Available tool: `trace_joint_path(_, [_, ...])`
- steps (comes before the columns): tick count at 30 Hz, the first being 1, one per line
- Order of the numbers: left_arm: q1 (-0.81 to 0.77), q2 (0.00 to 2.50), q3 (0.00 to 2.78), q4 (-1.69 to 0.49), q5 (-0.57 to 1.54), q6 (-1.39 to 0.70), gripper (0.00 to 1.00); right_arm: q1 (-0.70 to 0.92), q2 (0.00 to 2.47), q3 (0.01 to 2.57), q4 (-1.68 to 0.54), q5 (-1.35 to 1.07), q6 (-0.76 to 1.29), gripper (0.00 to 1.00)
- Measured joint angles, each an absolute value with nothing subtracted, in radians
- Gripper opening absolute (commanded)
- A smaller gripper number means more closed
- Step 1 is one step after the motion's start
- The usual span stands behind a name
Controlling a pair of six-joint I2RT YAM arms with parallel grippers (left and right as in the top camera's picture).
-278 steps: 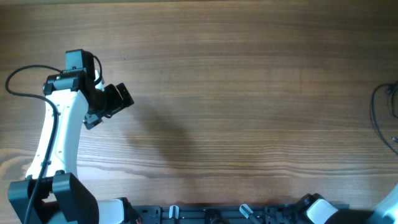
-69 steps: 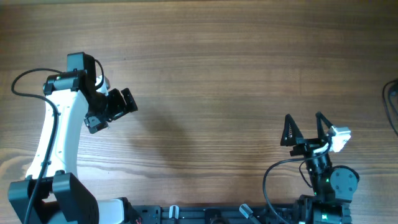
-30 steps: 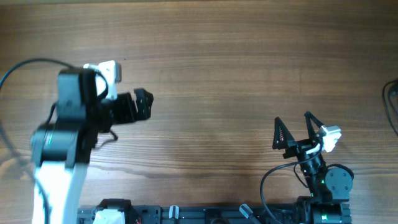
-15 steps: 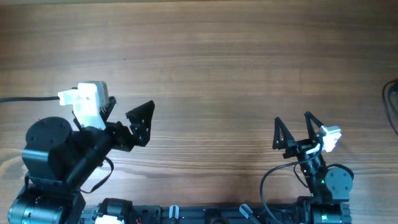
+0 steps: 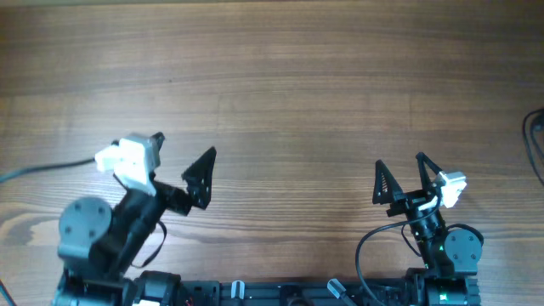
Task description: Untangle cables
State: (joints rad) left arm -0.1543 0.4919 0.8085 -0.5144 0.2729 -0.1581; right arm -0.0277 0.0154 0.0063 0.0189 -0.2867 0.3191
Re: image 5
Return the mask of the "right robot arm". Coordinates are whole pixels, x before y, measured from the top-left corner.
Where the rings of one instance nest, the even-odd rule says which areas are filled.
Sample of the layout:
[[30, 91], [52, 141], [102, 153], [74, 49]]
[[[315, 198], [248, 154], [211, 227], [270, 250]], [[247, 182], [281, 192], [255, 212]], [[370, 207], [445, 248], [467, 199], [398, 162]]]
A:
[[372, 202], [388, 204], [387, 215], [403, 215], [409, 226], [422, 269], [410, 269], [405, 277], [412, 305], [480, 305], [478, 262], [484, 237], [466, 224], [445, 223], [440, 208], [454, 207], [467, 187], [462, 172], [446, 172], [428, 156], [416, 155], [422, 187], [404, 192], [386, 164], [375, 163]]

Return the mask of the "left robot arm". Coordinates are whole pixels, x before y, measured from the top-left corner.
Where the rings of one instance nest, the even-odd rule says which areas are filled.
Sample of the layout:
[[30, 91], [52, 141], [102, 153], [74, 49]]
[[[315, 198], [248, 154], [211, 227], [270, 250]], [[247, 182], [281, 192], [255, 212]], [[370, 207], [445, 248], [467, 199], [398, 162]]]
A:
[[59, 219], [59, 258], [64, 263], [54, 305], [191, 305], [179, 275], [144, 271], [125, 274], [147, 238], [165, 225], [165, 211], [182, 216], [192, 207], [206, 209], [212, 198], [214, 147], [181, 175], [186, 188], [156, 180], [165, 136], [132, 133], [95, 154], [101, 172], [111, 171], [126, 191], [111, 207], [99, 197], [72, 202]]

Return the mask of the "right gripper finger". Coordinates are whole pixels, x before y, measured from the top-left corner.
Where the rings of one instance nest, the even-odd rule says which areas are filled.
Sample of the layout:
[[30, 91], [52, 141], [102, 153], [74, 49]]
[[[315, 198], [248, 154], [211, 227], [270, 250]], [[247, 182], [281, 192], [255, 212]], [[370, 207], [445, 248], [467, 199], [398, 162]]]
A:
[[375, 184], [372, 195], [373, 204], [390, 204], [403, 195], [400, 185], [382, 160], [375, 163]]
[[438, 175], [442, 171], [442, 168], [434, 163], [423, 152], [419, 152], [416, 154], [416, 160], [422, 188], [424, 190], [430, 190], [432, 187], [432, 180], [429, 177], [428, 171], [432, 171], [435, 175]]

